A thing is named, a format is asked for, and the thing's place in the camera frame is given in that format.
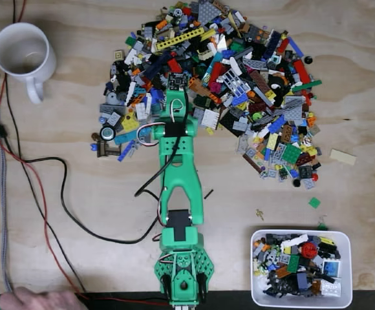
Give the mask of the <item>person's hand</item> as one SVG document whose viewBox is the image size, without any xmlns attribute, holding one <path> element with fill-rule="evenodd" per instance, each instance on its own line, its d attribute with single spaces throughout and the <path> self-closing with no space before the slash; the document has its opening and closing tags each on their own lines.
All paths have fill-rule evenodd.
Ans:
<svg viewBox="0 0 375 310">
<path fill-rule="evenodd" d="M 0 309 L 82 310 L 87 307 L 70 291 L 35 293 L 25 287 L 18 287 L 0 296 Z"/>
</svg>

